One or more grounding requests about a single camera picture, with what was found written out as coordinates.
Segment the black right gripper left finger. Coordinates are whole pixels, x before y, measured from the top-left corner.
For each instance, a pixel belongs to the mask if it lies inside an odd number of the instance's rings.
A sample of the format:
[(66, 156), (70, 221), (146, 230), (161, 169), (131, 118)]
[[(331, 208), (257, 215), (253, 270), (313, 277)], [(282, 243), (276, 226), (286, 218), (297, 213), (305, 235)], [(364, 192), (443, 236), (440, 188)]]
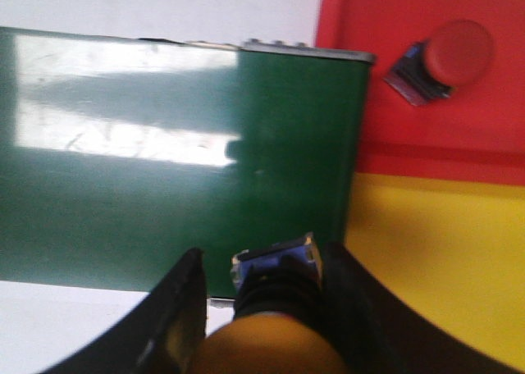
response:
[(204, 339), (203, 253), (190, 249), (117, 324), (46, 373), (182, 373)]

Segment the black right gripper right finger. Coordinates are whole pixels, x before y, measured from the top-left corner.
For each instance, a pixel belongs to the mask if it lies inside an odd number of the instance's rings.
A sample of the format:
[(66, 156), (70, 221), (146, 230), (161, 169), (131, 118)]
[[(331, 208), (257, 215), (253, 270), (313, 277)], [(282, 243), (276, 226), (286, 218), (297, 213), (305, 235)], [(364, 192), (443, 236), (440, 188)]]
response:
[(514, 373), (431, 324), (338, 242), (322, 249), (326, 333), (353, 373)]

